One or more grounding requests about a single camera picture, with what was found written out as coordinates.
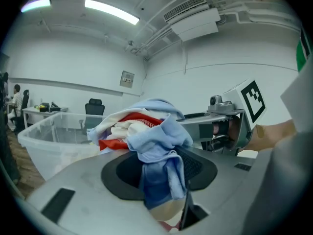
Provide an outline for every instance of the fluorescent light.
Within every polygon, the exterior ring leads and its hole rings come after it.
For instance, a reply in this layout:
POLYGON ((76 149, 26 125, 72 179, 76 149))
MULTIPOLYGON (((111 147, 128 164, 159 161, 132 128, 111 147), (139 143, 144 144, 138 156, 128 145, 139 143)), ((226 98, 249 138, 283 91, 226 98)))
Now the fluorescent light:
POLYGON ((102 2, 96 2, 93 0, 86 0, 85 1, 85 7, 86 8, 91 8, 91 9, 96 9, 96 10, 101 10, 103 12, 109 13, 111 15, 117 16, 121 19, 124 19, 128 22, 130 22, 131 24, 136 25, 139 21, 139 18, 134 17, 133 15, 120 10, 118 8, 115 8, 113 6, 107 5, 105 3, 102 2))
POLYGON ((38 1, 34 1, 34 2, 30 2, 28 4, 25 4, 22 7, 21 11, 25 12, 25 11, 32 10, 35 8, 45 7, 45 6, 50 6, 50 5, 51 5, 50 0, 38 0, 38 1))

